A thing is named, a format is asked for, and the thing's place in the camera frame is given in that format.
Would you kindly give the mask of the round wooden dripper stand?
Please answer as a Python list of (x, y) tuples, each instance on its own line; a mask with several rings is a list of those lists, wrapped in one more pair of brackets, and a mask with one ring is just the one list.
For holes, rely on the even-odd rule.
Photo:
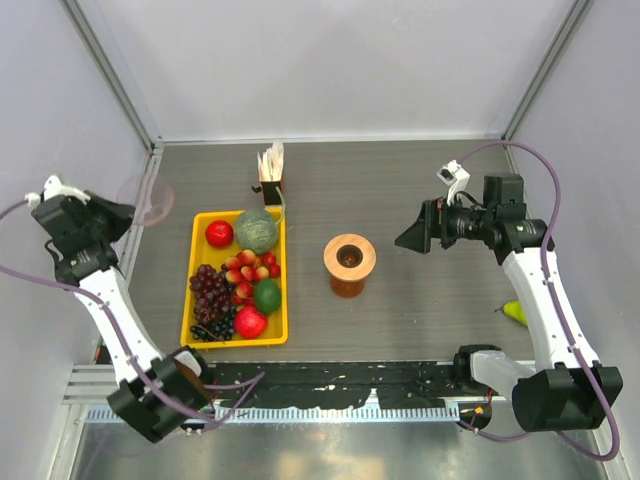
[(341, 234), (324, 249), (328, 272), (343, 282), (357, 282), (368, 277), (376, 265), (376, 251), (369, 240), (357, 234)]

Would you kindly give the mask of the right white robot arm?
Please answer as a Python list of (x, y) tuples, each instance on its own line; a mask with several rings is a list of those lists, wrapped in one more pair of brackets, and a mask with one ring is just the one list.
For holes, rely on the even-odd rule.
[(528, 368), (492, 345), (459, 349), (454, 386), (474, 394), (486, 386), (512, 404), (526, 432), (590, 430), (605, 418), (623, 380), (605, 367), (580, 329), (560, 280), (547, 225), (527, 216), (524, 181), (516, 174), (487, 176), (482, 201), (463, 204), (469, 174), (455, 164), (438, 176), (446, 196), (423, 202), (417, 220), (396, 238), (398, 247), (426, 254), (433, 239), (443, 248), (458, 240), (483, 242), (495, 255), (523, 309), (535, 365)]

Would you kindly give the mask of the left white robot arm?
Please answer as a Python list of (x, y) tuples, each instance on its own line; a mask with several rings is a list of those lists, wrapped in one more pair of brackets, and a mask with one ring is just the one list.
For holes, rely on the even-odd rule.
[(112, 245), (131, 227), (134, 206), (72, 191), (26, 200), (50, 236), (58, 286), (84, 305), (108, 347), (117, 383), (109, 406), (146, 440), (161, 441), (210, 402), (214, 375), (191, 347), (163, 354), (133, 306)]

